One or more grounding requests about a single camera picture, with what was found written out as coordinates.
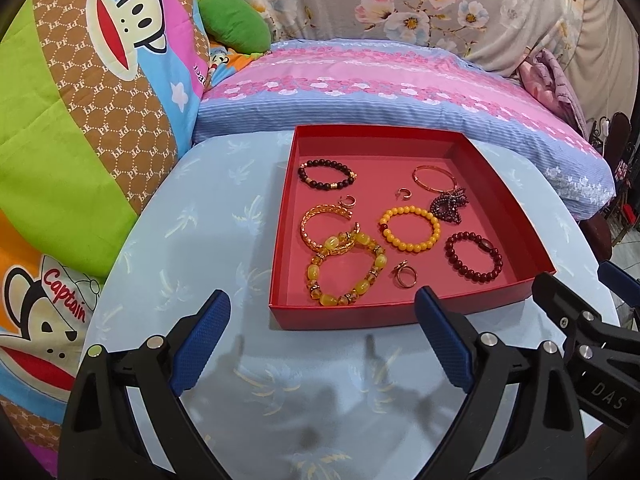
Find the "red tray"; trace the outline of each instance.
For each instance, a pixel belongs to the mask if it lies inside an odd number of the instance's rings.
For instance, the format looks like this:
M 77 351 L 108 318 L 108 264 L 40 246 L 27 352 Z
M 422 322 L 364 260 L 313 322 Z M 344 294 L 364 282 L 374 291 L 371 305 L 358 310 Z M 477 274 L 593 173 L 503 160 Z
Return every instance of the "red tray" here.
M 298 167 L 314 158 L 328 158 L 346 164 L 358 174 L 355 183 L 343 190 L 317 190 L 300 182 Z M 460 208 L 460 225 L 441 222 L 441 237 L 430 251 L 401 252 L 390 245 L 378 230 L 383 213 L 395 206 L 429 208 L 437 193 L 419 187 L 412 179 L 414 168 L 430 164 L 452 173 L 466 188 L 469 204 Z M 335 182 L 339 173 L 332 168 L 310 168 L 309 177 Z M 436 189 L 448 189 L 450 180 L 435 171 L 425 171 L 421 179 Z M 411 200 L 396 198 L 396 190 L 406 187 Z M 334 214 L 313 216 L 307 233 L 318 243 L 331 235 L 348 231 L 355 221 L 361 231 L 386 249 L 388 263 L 369 291 L 350 306 L 325 307 L 311 300 L 306 288 L 306 268 L 314 256 L 300 237 L 300 221 L 306 211 L 319 204 L 337 204 L 341 196 L 353 195 L 357 202 L 353 217 Z M 424 241 L 431 235 L 430 223 L 413 214 L 394 216 L 392 232 L 405 242 Z M 456 232 L 481 234 L 498 248 L 504 267 L 490 283 L 474 283 L 462 278 L 445 253 L 446 238 Z M 456 253 L 465 265 L 479 272 L 493 268 L 491 258 L 472 242 L 456 244 Z M 409 260 L 418 273 L 418 283 L 401 288 L 392 269 Z M 372 254 L 356 248 L 343 256 L 331 256 L 321 266 L 319 285 L 336 297 L 364 279 L 372 264 Z M 454 312 L 471 314 L 528 298 L 531 283 L 540 272 L 555 269 L 529 219 L 504 182 L 484 156 L 460 133 L 391 126 L 315 125 L 296 128 L 284 193 L 271 275 L 269 305 L 285 330 L 327 330 L 370 328 L 415 322 L 414 295 L 429 285 L 444 306 Z

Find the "cartoon monkey face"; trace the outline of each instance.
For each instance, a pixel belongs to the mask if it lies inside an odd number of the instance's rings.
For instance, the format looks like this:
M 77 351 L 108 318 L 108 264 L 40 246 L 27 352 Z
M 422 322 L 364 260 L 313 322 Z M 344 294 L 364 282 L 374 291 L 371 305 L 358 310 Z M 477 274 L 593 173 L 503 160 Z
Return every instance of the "cartoon monkey face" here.
M 82 351 L 78 332 L 53 306 L 42 282 L 20 267 L 4 280 L 4 304 L 20 334 L 0 334 L 0 361 L 34 389 L 68 400 Z
M 137 48 L 155 54 L 167 50 L 162 0 L 86 0 L 84 12 L 96 53 L 120 79 L 135 78 Z

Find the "screw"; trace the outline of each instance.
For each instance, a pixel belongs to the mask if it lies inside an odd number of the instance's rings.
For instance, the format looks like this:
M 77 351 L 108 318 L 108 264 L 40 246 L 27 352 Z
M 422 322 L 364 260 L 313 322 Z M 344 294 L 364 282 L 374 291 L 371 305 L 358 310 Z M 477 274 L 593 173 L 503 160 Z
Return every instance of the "screw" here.
M 89 349 L 86 351 L 86 354 L 89 357 L 98 357 L 102 353 L 102 347 L 100 345 L 92 345 L 89 346 Z
M 545 352 L 547 352 L 548 354 L 555 354 L 558 351 L 558 345 L 553 341 L 543 342 L 542 348 L 545 349 Z
M 578 352 L 585 359 L 591 359 L 593 357 L 593 350 L 587 345 L 581 345 L 580 348 L 578 348 Z
M 491 332 L 485 332 L 480 336 L 480 341 L 487 346 L 496 346 L 498 344 L 498 336 Z
M 146 346 L 148 348 L 160 348 L 164 343 L 164 337 L 161 335 L 153 335 L 146 340 Z

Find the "floral bedsheet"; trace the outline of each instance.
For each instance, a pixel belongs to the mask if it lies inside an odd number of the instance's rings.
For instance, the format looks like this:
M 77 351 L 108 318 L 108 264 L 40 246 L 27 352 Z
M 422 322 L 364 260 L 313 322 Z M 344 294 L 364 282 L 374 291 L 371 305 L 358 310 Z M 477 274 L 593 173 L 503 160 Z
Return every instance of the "floral bedsheet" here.
M 446 50 L 392 41 L 275 44 L 203 95 L 194 141 L 326 123 L 453 130 L 509 148 L 578 220 L 614 193 L 604 159 L 521 87 Z

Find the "light blue tablecloth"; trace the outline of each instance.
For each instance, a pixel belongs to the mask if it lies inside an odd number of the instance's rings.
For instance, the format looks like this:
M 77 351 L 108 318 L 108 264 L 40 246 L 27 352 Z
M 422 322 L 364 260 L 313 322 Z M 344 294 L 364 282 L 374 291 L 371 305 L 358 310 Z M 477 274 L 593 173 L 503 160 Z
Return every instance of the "light blue tablecloth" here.
M 215 137 L 193 148 L 129 235 L 86 338 L 110 351 L 166 334 L 221 288 L 231 321 L 197 386 L 182 396 L 234 480 L 410 480 L 447 431 L 464 394 L 447 382 L 417 325 L 286 332 L 268 308 L 270 268 L 292 132 Z M 475 142 L 548 249 L 558 278 L 618 324 L 580 229 L 539 171 Z M 562 333 L 528 299 L 470 316 L 507 344 L 559 345 Z M 136 418 L 154 461 L 170 468 L 142 400 Z M 514 388 L 478 465 L 490 462 Z M 588 433 L 596 421 L 584 416 Z

